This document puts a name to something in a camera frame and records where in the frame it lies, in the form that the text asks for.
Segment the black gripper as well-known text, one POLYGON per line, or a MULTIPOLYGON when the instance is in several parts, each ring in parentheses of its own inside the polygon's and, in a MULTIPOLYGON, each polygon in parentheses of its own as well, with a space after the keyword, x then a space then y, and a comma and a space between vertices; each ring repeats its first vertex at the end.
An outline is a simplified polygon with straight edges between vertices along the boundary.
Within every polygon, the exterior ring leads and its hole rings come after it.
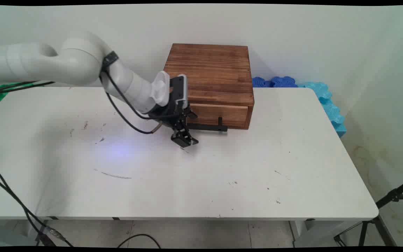
POLYGON ((192 137, 186 127, 186 119, 197 119, 197 114, 193 112, 188 101, 188 79, 186 76, 177 76, 170 79, 169 101, 164 107, 154 107, 148 113, 149 118, 153 118, 166 127, 173 129, 171 140, 180 147, 197 145, 199 141, 192 137))

